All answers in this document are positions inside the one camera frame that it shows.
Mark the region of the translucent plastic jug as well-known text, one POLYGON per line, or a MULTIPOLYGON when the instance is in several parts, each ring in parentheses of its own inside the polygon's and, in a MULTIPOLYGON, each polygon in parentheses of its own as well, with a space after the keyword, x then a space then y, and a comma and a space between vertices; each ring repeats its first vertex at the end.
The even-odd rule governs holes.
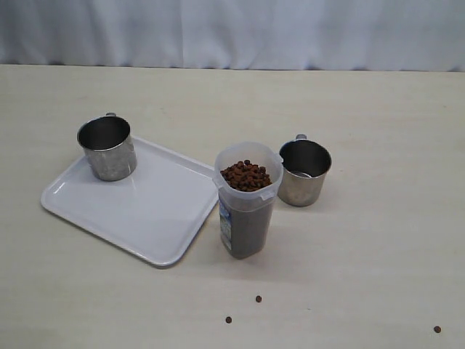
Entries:
POLYGON ((238 143, 216 157, 221 238, 234 258, 263 249, 282 179, 282 158, 261 143, 238 143))

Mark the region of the white plastic tray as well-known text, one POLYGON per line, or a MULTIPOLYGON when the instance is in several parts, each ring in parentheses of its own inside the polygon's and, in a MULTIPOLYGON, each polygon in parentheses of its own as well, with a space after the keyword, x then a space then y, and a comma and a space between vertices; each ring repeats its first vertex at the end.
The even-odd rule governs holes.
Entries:
POLYGON ((213 167, 133 137, 137 168, 98 180, 85 157, 42 193, 47 211, 157 268, 177 264, 218 201, 213 167))

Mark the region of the white backdrop curtain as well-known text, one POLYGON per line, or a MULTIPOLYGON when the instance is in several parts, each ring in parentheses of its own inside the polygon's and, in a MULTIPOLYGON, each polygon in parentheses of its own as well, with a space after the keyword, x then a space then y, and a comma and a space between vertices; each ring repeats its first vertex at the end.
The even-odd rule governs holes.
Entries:
POLYGON ((462 1, 3 1, 1 61, 462 71, 462 1))

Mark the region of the steel mug with kibble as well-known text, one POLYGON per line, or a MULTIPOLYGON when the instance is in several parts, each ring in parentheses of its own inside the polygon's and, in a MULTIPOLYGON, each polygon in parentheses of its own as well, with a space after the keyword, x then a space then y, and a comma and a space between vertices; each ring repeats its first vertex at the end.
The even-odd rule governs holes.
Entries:
POLYGON ((298 134, 281 147, 279 155, 283 160, 280 200, 291 206, 313 205, 332 165, 328 150, 305 134, 298 134))
POLYGON ((99 180, 122 180, 137 167, 130 124, 115 113, 83 124, 77 132, 77 142, 93 175, 99 180))

